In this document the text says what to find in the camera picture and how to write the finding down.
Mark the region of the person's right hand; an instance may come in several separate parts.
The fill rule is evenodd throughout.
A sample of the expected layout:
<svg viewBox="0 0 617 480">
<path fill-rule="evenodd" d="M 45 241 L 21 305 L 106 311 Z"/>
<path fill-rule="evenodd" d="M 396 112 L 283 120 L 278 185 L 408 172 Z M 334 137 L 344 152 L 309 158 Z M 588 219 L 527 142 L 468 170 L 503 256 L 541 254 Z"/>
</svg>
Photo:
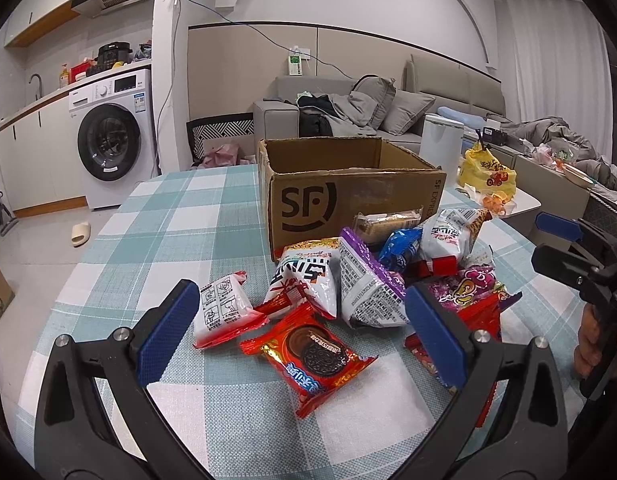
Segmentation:
<svg viewBox="0 0 617 480">
<path fill-rule="evenodd" d="M 577 334 L 577 346 L 574 350 L 574 370 L 580 378 L 586 378 L 595 366 L 601 361 L 602 351 L 598 340 L 600 338 L 600 325 L 596 316 L 595 306 L 585 304 L 581 326 Z"/>
</svg>

